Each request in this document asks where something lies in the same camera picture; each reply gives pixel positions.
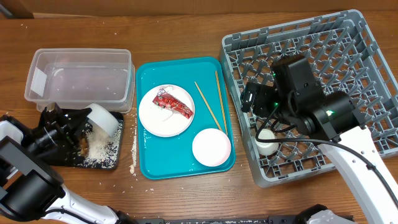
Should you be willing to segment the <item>brown food scrap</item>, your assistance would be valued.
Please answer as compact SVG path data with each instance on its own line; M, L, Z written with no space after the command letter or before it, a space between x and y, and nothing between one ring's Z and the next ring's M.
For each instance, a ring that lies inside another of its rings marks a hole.
M80 156L86 157L88 154L88 151L89 151L88 143L87 143L86 139L83 138L80 140L80 151L79 151Z

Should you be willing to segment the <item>grey bowl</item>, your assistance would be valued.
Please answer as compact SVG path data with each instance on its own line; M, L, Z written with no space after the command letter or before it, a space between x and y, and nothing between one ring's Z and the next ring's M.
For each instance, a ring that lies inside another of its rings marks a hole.
M86 108L91 109L91 112L87 115L88 122L93 127L101 128L109 137L112 137L118 129L118 120L108 110L98 104L92 103Z

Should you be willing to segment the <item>pile of rice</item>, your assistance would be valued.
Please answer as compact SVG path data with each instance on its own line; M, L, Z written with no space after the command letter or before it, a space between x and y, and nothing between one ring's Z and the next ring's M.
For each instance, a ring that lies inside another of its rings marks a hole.
M120 154L123 123L119 123L118 129L112 137L109 137L100 128L93 127L89 123L83 130L83 138L88 143L88 154L80 156L78 151L77 166L93 169L113 170L117 167Z

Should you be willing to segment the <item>white cup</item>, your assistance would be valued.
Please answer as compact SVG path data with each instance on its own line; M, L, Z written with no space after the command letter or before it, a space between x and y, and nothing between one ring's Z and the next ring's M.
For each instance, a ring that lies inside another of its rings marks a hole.
M260 134L259 134L260 139L275 139L275 134L269 130L269 129L263 129ZM265 143L265 142L259 142L255 140L257 150L259 154L263 156L269 156L273 153L275 153L278 148L279 144L276 142L270 142L270 143Z

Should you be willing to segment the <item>small pink bowl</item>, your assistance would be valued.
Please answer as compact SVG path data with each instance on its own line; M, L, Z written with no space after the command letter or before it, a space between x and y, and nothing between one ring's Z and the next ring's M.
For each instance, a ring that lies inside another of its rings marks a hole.
M194 158L204 166L216 167L227 161L231 143L227 135L215 128L200 131L193 139Z

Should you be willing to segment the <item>red foil snack wrapper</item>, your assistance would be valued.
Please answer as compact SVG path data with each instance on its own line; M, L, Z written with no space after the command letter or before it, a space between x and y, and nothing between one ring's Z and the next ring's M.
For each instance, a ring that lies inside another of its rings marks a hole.
M176 111L187 119L193 116L193 111L185 103L182 103L163 88L158 91L152 102L163 109Z

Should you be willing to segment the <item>white plastic wrap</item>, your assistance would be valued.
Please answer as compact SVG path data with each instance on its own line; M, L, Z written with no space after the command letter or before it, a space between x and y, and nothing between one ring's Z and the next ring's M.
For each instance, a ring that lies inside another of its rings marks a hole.
M152 100L150 109L157 121L166 121L173 115L172 110L167 109L165 106L159 105L160 102L159 97L164 93L170 93L172 90L173 88L171 86L160 88L156 96Z

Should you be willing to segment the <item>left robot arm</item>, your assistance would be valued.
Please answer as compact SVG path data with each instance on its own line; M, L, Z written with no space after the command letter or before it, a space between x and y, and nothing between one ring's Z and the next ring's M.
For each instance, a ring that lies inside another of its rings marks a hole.
M87 126L108 136L118 129L115 113L90 104L61 109L52 103L30 129L16 118L1 116L1 215L17 221L58 220L65 223L136 223L122 211L98 205L68 190L52 169L74 166Z

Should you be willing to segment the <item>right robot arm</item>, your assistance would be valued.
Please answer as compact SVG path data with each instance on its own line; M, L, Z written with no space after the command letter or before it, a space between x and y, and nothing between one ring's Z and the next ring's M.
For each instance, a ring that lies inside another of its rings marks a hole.
M343 91L324 94L303 55L271 65L274 84L247 82L241 110L263 118L261 144L309 142L337 168L369 223L397 223L397 182L381 159L366 120Z

